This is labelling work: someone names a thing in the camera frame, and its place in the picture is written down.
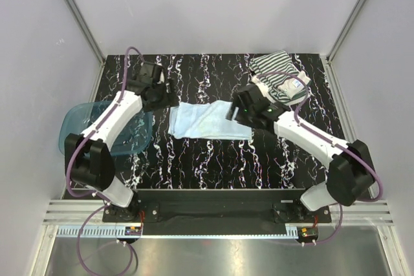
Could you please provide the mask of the light blue towel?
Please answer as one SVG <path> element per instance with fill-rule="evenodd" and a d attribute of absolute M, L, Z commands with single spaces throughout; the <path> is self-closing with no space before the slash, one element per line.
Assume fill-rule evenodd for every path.
<path fill-rule="evenodd" d="M 229 101 L 207 104 L 181 102 L 169 113 L 168 133 L 176 139 L 251 140 L 252 129 L 226 119 Z"/>

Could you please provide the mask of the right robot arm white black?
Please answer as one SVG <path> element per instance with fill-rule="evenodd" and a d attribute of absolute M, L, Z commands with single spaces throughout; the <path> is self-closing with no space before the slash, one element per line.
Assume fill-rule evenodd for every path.
<path fill-rule="evenodd" d="M 321 207 L 352 205 L 376 181 L 371 155 L 364 142 L 350 143 L 309 124 L 286 105 L 271 101 L 262 83 L 239 89 L 232 98 L 226 119 L 289 140 L 327 168 L 325 181 L 305 190 L 300 202 L 294 205 L 299 221 L 310 221 Z"/>

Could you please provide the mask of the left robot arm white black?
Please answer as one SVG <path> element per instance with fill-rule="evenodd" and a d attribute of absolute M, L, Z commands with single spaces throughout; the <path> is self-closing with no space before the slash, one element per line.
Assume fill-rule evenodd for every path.
<path fill-rule="evenodd" d="M 152 112 L 179 105 L 173 80 L 156 63 L 143 62 L 138 74 L 125 79 L 108 108 L 80 134 L 70 133 L 64 142 L 67 190 L 71 182 L 86 187 L 117 206 L 117 214 L 134 221 L 140 206 L 133 202 L 134 192 L 116 176 L 111 149 L 119 134 L 140 112 Z"/>

